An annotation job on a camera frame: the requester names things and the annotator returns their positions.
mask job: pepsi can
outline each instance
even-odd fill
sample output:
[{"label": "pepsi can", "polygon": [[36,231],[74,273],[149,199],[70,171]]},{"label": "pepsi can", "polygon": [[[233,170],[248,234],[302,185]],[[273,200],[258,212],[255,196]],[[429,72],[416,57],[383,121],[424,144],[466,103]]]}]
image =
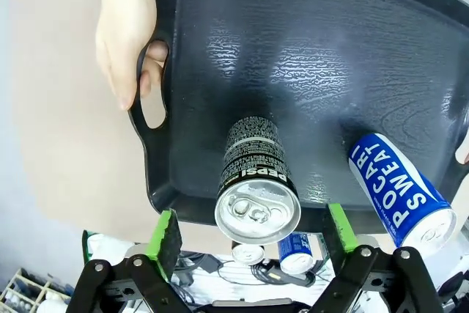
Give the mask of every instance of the pepsi can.
[{"label": "pepsi can", "polygon": [[349,166],[397,247],[428,257],[451,237],[456,213],[386,137],[360,139],[349,151]]},{"label": "pepsi can", "polygon": [[215,206],[220,230],[238,243],[262,246],[292,233],[300,217],[277,127],[262,117],[236,122],[228,132]]},{"label": "pepsi can", "polygon": [[303,274],[314,265],[308,236],[299,232],[278,242],[278,257],[281,271],[289,275]]}]

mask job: pocari sweat can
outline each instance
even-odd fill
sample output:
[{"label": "pocari sweat can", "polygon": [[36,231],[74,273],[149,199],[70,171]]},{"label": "pocari sweat can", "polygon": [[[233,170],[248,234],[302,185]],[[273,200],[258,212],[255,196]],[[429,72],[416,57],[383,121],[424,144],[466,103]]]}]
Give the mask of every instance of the pocari sweat can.
[{"label": "pocari sweat can", "polygon": [[451,237],[456,213],[386,137],[360,139],[349,151],[349,166],[397,247],[428,257]]},{"label": "pocari sweat can", "polygon": [[313,268],[314,258],[307,234],[293,232],[278,242],[280,269],[290,275],[303,274]]}]

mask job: pull tab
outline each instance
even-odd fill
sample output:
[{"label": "pull tab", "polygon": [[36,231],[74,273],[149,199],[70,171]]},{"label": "pull tab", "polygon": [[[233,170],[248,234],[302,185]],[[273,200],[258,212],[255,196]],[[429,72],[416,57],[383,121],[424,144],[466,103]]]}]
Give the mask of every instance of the pull tab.
[{"label": "pull tab", "polygon": [[230,205],[230,213],[239,219],[248,216],[252,221],[263,224],[270,218],[269,208],[249,198],[238,198]]}]

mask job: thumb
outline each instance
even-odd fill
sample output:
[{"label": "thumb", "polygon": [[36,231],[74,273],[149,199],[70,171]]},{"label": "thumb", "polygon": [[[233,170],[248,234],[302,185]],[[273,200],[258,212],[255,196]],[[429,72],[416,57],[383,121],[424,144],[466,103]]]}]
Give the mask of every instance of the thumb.
[{"label": "thumb", "polygon": [[120,48],[121,51],[112,56],[111,85],[120,108],[128,110],[137,93],[136,64],[139,54],[126,46]]}]

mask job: metal can rim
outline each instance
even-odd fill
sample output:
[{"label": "metal can rim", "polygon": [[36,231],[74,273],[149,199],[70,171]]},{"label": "metal can rim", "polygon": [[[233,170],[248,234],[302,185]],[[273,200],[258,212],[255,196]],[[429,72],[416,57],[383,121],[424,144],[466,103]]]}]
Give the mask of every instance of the metal can rim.
[{"label": "metal can rim", "polygon": [[454,234],[454,230],[456,229],[456,224],[457,224],[457,213],[454,211],[453,208],[451,208],[451,205],[449,207],[446,207],[446,208],[440,208],[440,209],[436,209],[434,210],[433,212],[425,215],[422,219],[420,219],[417,224],[415,224],[412,229],[410,229],[407,234],[405,235],[404,239],[402,240],[402,243],[401,243],[401,246],[400,247],[406,247],[406,246],[412,246],[416,249],[418,249],[418,247],[420,247],[418,244],[415,244],[415,243],[412,243],[410,240],[410,237],[412,235],[412,232],[415,231],[415,229],[421,225],[421,223],[425,220],[428,219],[428,217],[430,217],[432,214],[436,214],[436,213],[439,213],[441,211],[449,211],[449,213],[451,214],[451,224],[450,224],[450,227],[448,228],[448,231],[446,234],[444,234],[443,236],[443,239],[441,240],[440,242],[440,245],[438,247],[434,247],[432,248],[431,251],[425,251],[425,252],[421,252],[421,250],[419,250],[420,252],[420,255],[425,258],[425,257],[429,257],[431,256],[432,254],[435,254],[436,252],[438,252],[439,250],[442,249],[442,247],[444,247],[445,244],[447,244],[447,242],[449,241],[449,239],[451,238],[451,236]]},{"label": "metal can rim", "polygon": [[[304,256],[307,256],[309,258],[309,268],[307,269],[301,269],[301,270],[291,270],[289,268],[285,268],[285,261],[288,261],[289,258],[292,258],[293,256],[297,256],[297,255],[304,255]],[[280,262],[280,269],[281,271],[283,271],[285,274],[289,274],[289,275],[300,275],[300,274],[303,274],[305,272],[307,272],[308,270],[310,270],[312,267],[313,267],[313,264],[314,264],[314,258],[312,256],[312,254],[307,254],[307,253],[303,253],[303,252],[298,252],[298,253],[291,253],[289,256],[286,256],[281,262]]]},{"label": "metal can rim", "polygon": [[[239,248],[241,246],[253,246],[253,247],[257,247],[258,249],[260,249],[261,253],[260,256],[256,259],[253,259],[251,261],[242,261],[242,260],[239,260],[238,258],[236,258],[235,256],[235,250],[236,248]],[[235,260],[235,262],[238,262],[240,264],[243,264],[243,265],[255,265],[259,262],[261,262],[263,259],[264,259],[264,256],[265,256],[265,250],[263,248],[263,246],[260,246],[260,245],[250,245],[250,244],[247,244],[247,243],[238,243],[237,246],[235,246],[233,249],[232,249],[232,257],[233,259]]]},{"label": "metal can rim", "polygon": [[[293,199],[294,206],[296,207],[296,209],[298,209],[298,211],[294,211],[293,217],[290,220],[290,222],[288,223],[288,225],[283,227],[281,230],[275,232],[274,234],[272,234],[270,236],[257,237],[257,238],[253,239],[252,237],[246,237],[246,236],[242,236],[242,235],[239,235],[239,234],[235,234],[235,233],[233,233],[233,231],[228,229],[225,226],[225,224],[223,224],[222,220],[220,219],[220,203],[221,203],[220,200],[222,199],[222,197],[226,196],[229,193],[229,191],[232,190],[234,187],[238,187],[238,186],[243,185],[245,183],[252,183],[255,180],[261,180],[263,182],[275,183],[276,185],[280,185],[282,188],[285,189],[286,193]],[[235,183],[234,185],[229,186],[218,197],[218,200],[217,200],[217,203],[216,203],[216,206],[215,206],[215,222],[216,222],[218,228],[225,234],[225,236],[231,238],[233,241],[236,241],[238,243],[244,243],[246,245],[260,245],[260,246],[263,246],[263,245],[269,245],[271,243],[279,242],[280,240],[283,240],[286,236],[290,235],[296,229],[296,226],[300,222],[300,218],[301,218],[301,204],[300,204],[300,200],[298,199],[297,194],[293,190],[288,188],[286,185],[284,185],[283,183],[280,183],[280,182],[277,182],[277,181],[274,181],[274,180],[270,180],[270,179],[266,179],[266,178],[263,178],[263,177],[259,177],[259,178],[256,178],[256,179],[250,179],[250,180],[243,180],[243,181],[240,181],[238,183]]]}]

